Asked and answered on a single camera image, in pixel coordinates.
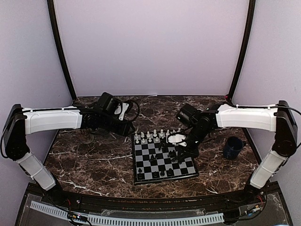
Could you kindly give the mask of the black queen piece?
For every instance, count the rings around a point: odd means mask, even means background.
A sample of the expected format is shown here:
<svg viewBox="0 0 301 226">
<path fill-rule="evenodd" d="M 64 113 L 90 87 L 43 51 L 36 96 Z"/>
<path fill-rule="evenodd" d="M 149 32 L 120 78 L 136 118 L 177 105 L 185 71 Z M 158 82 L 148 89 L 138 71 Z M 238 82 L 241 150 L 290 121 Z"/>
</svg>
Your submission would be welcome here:
<svg viewBox="0 0 301 226">
<path fill-rule="evenodd" d="M 168 176 L 173 176 L 173 175 L 174 175 L 174 171 L 170 168 L 170 169 L 167 171 L 167 175 L 168 175 Z"/>
</svg>

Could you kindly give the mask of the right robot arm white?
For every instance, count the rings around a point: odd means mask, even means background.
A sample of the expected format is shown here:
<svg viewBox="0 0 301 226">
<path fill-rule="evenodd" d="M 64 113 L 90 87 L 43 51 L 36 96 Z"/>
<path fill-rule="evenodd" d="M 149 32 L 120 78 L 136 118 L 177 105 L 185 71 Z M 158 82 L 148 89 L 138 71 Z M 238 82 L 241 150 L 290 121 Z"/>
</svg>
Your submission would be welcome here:
<svg viewBox="0 0 301 226">
<path fill-rule="evenodd" d="M 199 145 L 215 129 L 244 128 L 274 133 L 274 143 L 249 179 L 249 187 L 240 193 L 240 200 L 250 204 L 258 197 L 258 190 L 296 153 L 298 125 L 293 116 L 295 109 L 284 100 L 275 105 L 232 105 L 224 102 L 199 110 L 185 104 L 177 119 L 190 128 L 180 141 L 184 155 L 199 156 Z"/>
</svg>

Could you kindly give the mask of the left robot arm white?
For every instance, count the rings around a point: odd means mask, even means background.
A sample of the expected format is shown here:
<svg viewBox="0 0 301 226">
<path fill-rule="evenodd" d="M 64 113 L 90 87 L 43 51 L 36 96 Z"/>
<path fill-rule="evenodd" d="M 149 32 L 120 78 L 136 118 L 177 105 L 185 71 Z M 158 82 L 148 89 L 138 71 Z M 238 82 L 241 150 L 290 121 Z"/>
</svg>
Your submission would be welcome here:
<svg viewBox="0 0 301 226">
<path fill-rule="evenodd" d="M 134 105 L 138 105 L 134 100 L 121 101 L 107 92 L 90 105 L 32 109 L 15 104 L 2 131 L 0 153 L 3 158 L 15 161 L 48 192 L 48 198 L 54 204 L 63 205 L 66 194 L 27 145 L 27 135 L 60 129 L 104 129 L 126 137 L 135 129 L 133 122 L 136 118 L 125 119 Z"/>
</svg>

